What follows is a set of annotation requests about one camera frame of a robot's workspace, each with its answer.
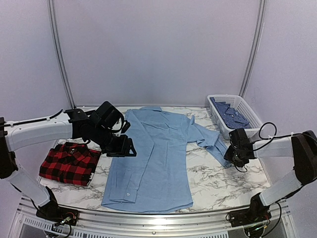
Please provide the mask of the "light blue long sleeve shirt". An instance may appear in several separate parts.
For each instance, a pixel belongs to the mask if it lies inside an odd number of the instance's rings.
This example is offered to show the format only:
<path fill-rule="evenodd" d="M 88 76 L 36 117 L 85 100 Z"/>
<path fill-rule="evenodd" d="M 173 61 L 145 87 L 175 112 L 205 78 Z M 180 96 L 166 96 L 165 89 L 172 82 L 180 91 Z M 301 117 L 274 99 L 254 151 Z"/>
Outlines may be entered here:
<path fill-rule="evenodd" d="M 226 145 L 220 133 L 209 130 L 183 114 L 160 107 L 128 110 L 136 157 L 113 158 L 101 205 L 138 213 L 169 213 L 189 208 L 193 199 L 188 183 L 186 147 L 196 143 L 223 167 Z"/>

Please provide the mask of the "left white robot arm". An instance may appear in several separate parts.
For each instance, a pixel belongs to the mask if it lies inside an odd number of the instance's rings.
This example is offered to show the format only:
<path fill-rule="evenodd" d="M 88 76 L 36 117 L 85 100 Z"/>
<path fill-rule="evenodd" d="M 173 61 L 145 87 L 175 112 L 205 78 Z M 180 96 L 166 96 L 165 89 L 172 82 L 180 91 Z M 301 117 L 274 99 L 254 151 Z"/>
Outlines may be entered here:
<path fill-rule="evenodd" d="M 0 178 L 28 196 L 51 220 L 63 213 L 53 192 L 37 181 L 18 164 L 15 151 L 30 145 L 59 139 L 90 140 L 109 157 L 135 157 L 133 141 L 125 132 L 130 123 L 110 102 L 96 110 L 61 110 L 53 116 L 22 121 L 0 119 Z"/>

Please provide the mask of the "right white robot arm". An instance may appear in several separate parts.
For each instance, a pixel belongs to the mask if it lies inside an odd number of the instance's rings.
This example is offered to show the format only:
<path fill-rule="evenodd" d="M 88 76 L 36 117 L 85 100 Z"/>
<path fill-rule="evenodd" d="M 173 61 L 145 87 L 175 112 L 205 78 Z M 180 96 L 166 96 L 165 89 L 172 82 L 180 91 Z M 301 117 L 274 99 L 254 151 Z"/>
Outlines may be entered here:
<path fill-rule="evenodd" d="M 238 168 L 255 159 L 292 160 L 290 172 L 251 198 L 245 212 L 250 222 L 256 222 L 274 202 L 295 194 L 317 179 L 317 136 L 311 130 L 264 139 L 259 133 L 248 137 L 244 129 L 236 129 L 229 133 L 229 141 L 224 158 Z"/>

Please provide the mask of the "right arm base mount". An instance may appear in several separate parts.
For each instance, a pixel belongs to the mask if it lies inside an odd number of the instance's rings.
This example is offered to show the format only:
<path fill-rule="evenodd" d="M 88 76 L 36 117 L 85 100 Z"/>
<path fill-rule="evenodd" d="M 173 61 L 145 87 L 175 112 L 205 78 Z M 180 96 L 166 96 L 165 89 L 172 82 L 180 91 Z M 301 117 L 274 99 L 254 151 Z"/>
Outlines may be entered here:
<path fill-rule="evenodd" d="M 250 209 L 241 209 L 230 211 L 226 215 L 226 220 L 232 227 L 246 226 L 254 223 L 260 223 L 271 219 L 269 209 L 264 209 L 258 214 L 253 213 Z"/>

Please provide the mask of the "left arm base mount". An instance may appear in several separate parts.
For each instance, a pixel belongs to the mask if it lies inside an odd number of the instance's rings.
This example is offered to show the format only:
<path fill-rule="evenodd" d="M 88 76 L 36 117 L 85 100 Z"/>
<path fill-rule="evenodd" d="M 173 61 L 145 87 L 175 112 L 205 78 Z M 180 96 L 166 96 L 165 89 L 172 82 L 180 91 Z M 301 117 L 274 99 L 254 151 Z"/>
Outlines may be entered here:
<path fill-rule="evenodd" d="M 78 221 L 79 211 L 65 207 L 39 208 L 36 216 L 53 221 L 58 225 L 75 226 Z"/>

